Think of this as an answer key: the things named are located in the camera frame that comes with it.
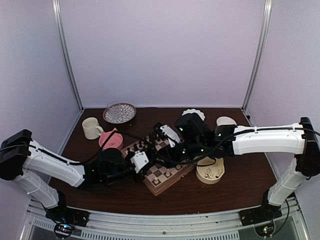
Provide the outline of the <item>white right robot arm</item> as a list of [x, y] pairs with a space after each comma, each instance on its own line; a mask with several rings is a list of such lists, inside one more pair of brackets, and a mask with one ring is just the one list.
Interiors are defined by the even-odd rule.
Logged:
[[175, 130], [156, 123], [153, 127], [170, 146], [159, 150], [159, 157], [172, 165], [190, 164], [209, 157], [233, 157], [252, 153], [291, 153], [293, 159], [275, 185], [265, 192], [262, 206], [256, 210], [259, 220], [268, 220], [303, 181], [320, 173], [320, 146], [309, 118], [284, 126], [249, 127], [220, 125], [215, 130], [205, 124], [197, 113], [182, 115]]

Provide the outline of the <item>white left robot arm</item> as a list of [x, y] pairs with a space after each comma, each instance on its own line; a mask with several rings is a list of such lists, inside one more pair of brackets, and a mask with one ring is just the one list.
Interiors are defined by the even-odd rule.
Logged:
[[61, 222], [72, 218], [65, 195], [48, 186], [36, 172], [59, 179], [85, 191], [100, 190], [127, 178], [142, 179], [156, 149], [150, 143], [146, 150], [129, 151], [127, 156], [117, 148], [99, 149], [93, 162], [79, 162], [58, 155], [32, 139], [23, 129], [0, 145], [0, 177], [19, 184]]

